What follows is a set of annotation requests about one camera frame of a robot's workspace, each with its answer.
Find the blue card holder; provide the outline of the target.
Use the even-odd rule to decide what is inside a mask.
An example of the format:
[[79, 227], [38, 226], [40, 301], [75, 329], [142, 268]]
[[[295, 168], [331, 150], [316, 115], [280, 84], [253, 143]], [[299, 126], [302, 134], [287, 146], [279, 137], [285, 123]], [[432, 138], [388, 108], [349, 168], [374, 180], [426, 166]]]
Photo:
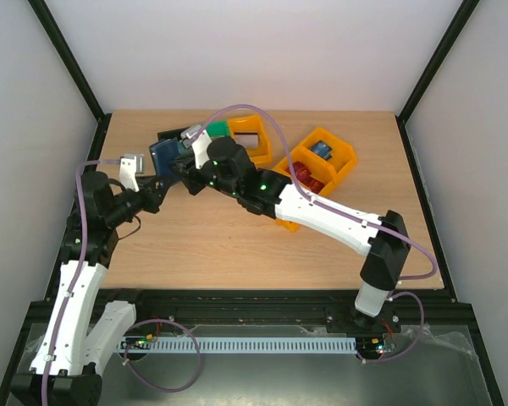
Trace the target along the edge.
[[179, 182], [179, 177], [170, 167], [171, 161], [179, 156], [178, 141], [173, 139], [162, 139], [148, 148], [154, 166], [156, 177], [168, 186]]

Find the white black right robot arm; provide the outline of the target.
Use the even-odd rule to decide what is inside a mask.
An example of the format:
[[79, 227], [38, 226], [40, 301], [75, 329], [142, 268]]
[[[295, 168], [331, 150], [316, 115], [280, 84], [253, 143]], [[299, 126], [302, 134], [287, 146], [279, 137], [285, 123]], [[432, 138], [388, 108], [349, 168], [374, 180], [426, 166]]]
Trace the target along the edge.
[[192, 155], [169, 163], [191, 194], [210, 187], [252, 214], [298, 223], [364, 256], [350, 319], [364, 332], [381, 322], [384, 302], [395, 290], [411, 249], [399, 213], [388, 211], [381, 217], [313, 194], [282, 173], [256, 167], [246, 149], [230, 138], [192, 148]]

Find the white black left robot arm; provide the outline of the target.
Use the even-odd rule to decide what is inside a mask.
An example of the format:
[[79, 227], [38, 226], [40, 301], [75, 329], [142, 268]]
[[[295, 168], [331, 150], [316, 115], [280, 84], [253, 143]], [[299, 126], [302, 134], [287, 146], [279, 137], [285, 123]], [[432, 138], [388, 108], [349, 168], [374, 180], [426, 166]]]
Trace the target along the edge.
[[103, 372], [119, 340], [136, 318], [135, 306], [114, 300], [96, 325], [91, 315], [119, 242], [118, 226], [142, 211], [157, 213], [173, 180], [144, 177], [137, 190], [93, 171], [77, 176], [77, 209], [67, 221], [59, 251], [58, 293], [41, 345], [11, 393], [23, 405], [95, 405]]

